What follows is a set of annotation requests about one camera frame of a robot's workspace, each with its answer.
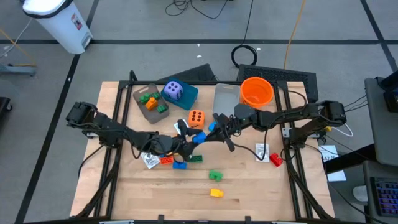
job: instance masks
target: table leg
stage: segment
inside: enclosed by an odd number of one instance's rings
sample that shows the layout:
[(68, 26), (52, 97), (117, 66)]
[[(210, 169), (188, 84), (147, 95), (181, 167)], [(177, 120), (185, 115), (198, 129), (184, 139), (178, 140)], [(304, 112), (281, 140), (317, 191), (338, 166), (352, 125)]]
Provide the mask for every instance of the table leg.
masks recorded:
[(376, 161), (374, 144), (362, 147), (355, 152), (347, 153), (343, 156), (325, 162), (326, 173), (330, 174), (345, 168), (362, 164), (365, 160)]

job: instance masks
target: green lego brick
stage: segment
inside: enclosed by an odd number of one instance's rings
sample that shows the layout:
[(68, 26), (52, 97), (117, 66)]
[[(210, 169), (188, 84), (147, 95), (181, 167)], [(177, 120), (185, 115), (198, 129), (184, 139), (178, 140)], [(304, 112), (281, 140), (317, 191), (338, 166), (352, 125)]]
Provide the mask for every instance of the green lego brick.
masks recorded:
[(203, 157), (201, 155), (192, 156), (191, 158), (189, 158), (188, 162), (203, 162)]
[(209, 178), (210, 180), (216, 180), (217, 182), (220, 182), (223, 178), (223, 174), (218, 171), (211, 170), (209, 173)]
[(167, 111), (167, 106), (166, 105), (159, 105), (156, 107), (157, 112), (163, 113), (164, 111)]
[(148, 100), (150, 99), (150, 94), (149, 93), (145, 93), (144, 95), (139, 97), (139, 101), (142, 104), (146, 104), (148, 102)]
[(155, 98), (155, 100), (158, 100), (160, 98), (160, 94), (159, 93), (153, 93), (152, 96)]

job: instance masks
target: orange dice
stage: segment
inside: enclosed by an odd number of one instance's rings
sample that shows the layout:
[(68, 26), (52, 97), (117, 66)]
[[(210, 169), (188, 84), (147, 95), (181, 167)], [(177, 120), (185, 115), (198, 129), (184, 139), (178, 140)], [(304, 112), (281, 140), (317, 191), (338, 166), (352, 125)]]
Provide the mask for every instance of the orange dice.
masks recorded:
[(190, 128), (202, 130), (205, 127), (205, 112), (201, 110), (191, 110), (188, 115), (188, 126)]
[(154, 97), (151, 97), (151, 98), (148, 100), (148, 102), (145, 104), (145, 107), (146, 107), (148, 110), (152, 110), (152, 109), (154, 109), (156, 106), (157, 106), (157, 101), (155, 100)]

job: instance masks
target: orange lego brick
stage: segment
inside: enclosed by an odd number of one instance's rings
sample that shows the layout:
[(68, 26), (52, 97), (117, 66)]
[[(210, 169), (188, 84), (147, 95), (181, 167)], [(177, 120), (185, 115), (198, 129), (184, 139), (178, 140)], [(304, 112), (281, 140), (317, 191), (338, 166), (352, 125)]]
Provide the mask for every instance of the orange lego brick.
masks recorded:
[(151, 98), (148, 100), (148, 102), (145, 104), (145, 107), (146, 107), (148, 110), (152, 110), (152, 109), (154, 109), (156, 106), (157, 106), (157, 101), (155, 100), (154, 97), (151, 97)]
[(224, 196), (224, 192), (222, 190), (219, 190), (219, 189), (211, 189), (210, 196), (212, 196), (212, 197), (223, 197)]
[(205, 112), (202, 110), (191, 110), (188, 115), (188, 126), (202, 130), (205, 127)]
[(162, 165), (172, 164), (173, 162), (174, 159), (172, 156), (160, 158), (160, 164)]

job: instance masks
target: white trash can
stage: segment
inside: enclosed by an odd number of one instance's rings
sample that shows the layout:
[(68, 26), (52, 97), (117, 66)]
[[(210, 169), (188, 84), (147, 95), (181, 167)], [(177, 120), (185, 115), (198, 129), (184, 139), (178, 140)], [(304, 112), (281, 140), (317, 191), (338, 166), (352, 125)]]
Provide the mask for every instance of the white trash can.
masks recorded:
[(83, 53), (93, 38), (73, 0), (26, 0), (24, 12), (71, 54)]

